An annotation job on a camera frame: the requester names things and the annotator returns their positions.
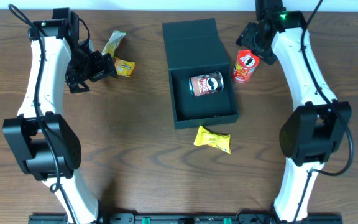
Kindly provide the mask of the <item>green yellow snack packet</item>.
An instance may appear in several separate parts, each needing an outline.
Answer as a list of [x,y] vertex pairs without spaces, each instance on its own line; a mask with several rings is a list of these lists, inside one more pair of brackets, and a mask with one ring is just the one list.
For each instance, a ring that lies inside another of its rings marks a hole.
[[110,54],[111,57],[114,57],[116,49],[119,47],[119,44],[124,39],[126,34],[127,34],[126,32],[121,32],[121,31],[115,30],[111,34],[107,44],[104,46],[102,54],[103,55]]

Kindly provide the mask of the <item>red Pringles can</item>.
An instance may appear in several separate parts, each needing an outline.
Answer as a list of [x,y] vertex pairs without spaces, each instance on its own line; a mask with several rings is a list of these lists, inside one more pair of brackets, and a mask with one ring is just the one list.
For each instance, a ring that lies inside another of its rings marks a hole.
[[238,83],[248,82],[259,62],[260,59],[251,50],[238,51],[234,64],[233,79]]

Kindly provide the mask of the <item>brown Pringles can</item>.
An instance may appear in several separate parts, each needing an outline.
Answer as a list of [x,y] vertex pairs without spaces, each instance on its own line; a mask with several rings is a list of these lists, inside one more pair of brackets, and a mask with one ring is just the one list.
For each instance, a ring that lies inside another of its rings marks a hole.
[[194,97],[218,93],[224,90],[221,72],[211,72],[189,78],[189,89]]

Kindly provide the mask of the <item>black gift box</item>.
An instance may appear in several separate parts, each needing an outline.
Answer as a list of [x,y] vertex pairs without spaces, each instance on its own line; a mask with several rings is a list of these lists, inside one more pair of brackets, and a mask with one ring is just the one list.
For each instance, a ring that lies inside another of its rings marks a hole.
[[[215,19],[162,24],[175,129],[234,123],[239,118],[230,71]],[[223,89],[195,96],[190,78],[220,72]]]

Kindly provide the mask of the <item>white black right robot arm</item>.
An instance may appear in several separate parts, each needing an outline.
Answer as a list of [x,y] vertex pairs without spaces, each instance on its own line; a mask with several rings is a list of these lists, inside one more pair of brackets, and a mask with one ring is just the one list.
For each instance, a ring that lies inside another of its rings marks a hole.
[[318,175],[338,177],[349,170],[354,143],[348,127],[351,106],[339,101],[319,69],[301,11],[289,11],[281,0],[256,0],[256,22],[236,41],[265,63],[280,62],[293,112],[279,134],[286,158],[282,185],[268,214],[254,212],[260,223],[342,223],[340,215],[309,214]]

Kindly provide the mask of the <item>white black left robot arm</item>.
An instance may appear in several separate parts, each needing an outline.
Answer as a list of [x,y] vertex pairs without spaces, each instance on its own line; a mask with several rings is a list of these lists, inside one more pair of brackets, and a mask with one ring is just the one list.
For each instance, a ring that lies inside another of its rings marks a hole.
[[80,172],[81,144],[65,121],[63,94],[89,91],[88,83],[116,77],[111,54],[80,40],[84,21],[69,8],[50,20],[31,21],[15,5],[9,10],[29,26],[32,65],[25,98],[15,118],[5,119],[3,135],[21,171],[45,184],[64,209],[61,215],[34,214],[30,223],[112,223]]

